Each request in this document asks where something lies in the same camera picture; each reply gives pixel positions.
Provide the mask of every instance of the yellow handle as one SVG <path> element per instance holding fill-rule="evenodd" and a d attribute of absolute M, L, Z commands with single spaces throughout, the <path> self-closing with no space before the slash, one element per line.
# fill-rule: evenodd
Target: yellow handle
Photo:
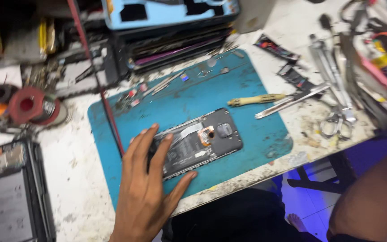
<path fill-rule="evenodd" d="M 252 103 L 274 102 L 284 97 L 286 97 L 285 94 L 264 94 L 253 97 L 240 97 L 229 100 L 228 105 L 232 107 L 239 107 Z"/>

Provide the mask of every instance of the solder wire spool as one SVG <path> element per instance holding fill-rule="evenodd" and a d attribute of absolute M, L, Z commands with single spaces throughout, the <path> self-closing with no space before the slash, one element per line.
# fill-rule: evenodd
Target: solder wire spool
<path fill-rule="evenodd" d="M 8 117 L 8 104 L 18 90 L 14 85 L 0 85 L 0 118 Z"/>
<path fill-rule="evenodd" d="M 9 115 L 15 124 L 33 123 L 55 126 L 68 117 L 68 109 L 54 95 L 45 94 L 35 87 L 25 87 L 12 97 Z"/>

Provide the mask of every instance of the foot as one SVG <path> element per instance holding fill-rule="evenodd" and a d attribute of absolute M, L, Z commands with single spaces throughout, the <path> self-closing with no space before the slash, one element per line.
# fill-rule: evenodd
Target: foot
<path fill-rule="evenodd" d="M 289 214 L 288 215 L 289 223 L 293 225 L 296 229 L 298 229 L 299 232 L 308 232 L 305 228 L 302 220 L 298 215 L 296 214 Z"/>

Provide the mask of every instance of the blue repair mat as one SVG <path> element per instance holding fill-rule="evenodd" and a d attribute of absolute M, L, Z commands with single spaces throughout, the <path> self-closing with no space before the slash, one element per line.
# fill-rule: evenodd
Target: blue repair mat
<path fill-rule="evenodd" d="M 206 62 L 192 65 L 185 69 L 188 80 L 183 81 L 177 77 L 166 89 L 154 96 L 149 94 L 141 100 L 140 104 L 129 110 L 120 110 L 115 105 L 123 93 L 108 98 L 125 149 L 128 148 L 132 137 L 155 122 L 159 123 L 160 132 L 218 108 L 226 107 L 229 110 L 243 140 L 243 148 L 196 168 L 198 176 L 192 181 L 184 197 L 255 169 L 292 150 L 292 139 L 287 136 L 288 131 L 278 113 L 260 120 L 254 118 L 256 113 L 271 107 L 272 103 L 228 107 L 227 102 L 232 98 L 267 93 L 247 54 L 242 50 L 237 51 L 242 53 L 244 58 L 225 52 L 217 56 L 222 58 L 218 59 L 217 64 L 212 68 L 208 67 Z M 229 72 L 220 74 L 220 70 L 225 67 L 229 68 Z M 202 72 L 201 75 L 208 73 L 206 77 L 201 78 L 198 76 L 200 72 Z M 149 88 L 164 78 L 149 82 Z M 142 98 L 142 94 L 139 93 L 137 97 Z M 88 116 L 111 200 L 116 208 L 121 179 L 119 152 L 102 103 L 92 104 L 89 107 Z M 170 192 L 182 176 L 165 181 L 165 193 Z"/>

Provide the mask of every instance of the white table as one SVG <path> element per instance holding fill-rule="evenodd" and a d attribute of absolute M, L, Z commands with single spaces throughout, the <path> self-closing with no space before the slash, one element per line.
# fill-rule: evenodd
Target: white table
<path fill-rule="evenodd" d="M 337 12 L 342 4 L 344 1 L 340 0 L 326 0 L 316 5 L 305 0 L 279 0 L 265 29 L 259 32 L 265 32 L 286 49 L 302 54 L 313 67 L 307 48 L 310 43 L 308 36 L 316 34 L 329 38 L 329 33 L 320 28 L 318 21 L 323 13 L 331 15 L 336 30 L 346 30 L 346 24 L 336 23 L 339 22 Z M 252 46 L 257 37 L 258 33 L 250 33 L 242 35 L 237 42 L 248 53 L 268 93 L 295 91 L 293 86 L 276 75 L 285 61 Z M 169 68 L 163 75 L 202 60 L 204 58 Z M 319 74 L 306 74 L 312 82 L 321 82 Z M 114 95 L 128 87 L 126 82 L 122 82 L 119 88 L 108 91 L 107 95 Z M 85 95 L 66 101 L 72 111 L 71 121 L 38 136 L 43 150 L 59 242 L 107 241 L 113 230 L 115 211 L 87 117 L 88 107 L 99 99 L 99 95 Z M 326 104 L 315 99 L 281 111 L 280 115 L 294 141 L 293 149 L 288 155 L 182 199 L 175 214 L 329 156 L 374 136 L 374 126 L 367 115 L 357 111 L 358 123 L 351 140 L 323 138 L 318 134 L 318 124 L 329 112 L 330 108 Z"/>

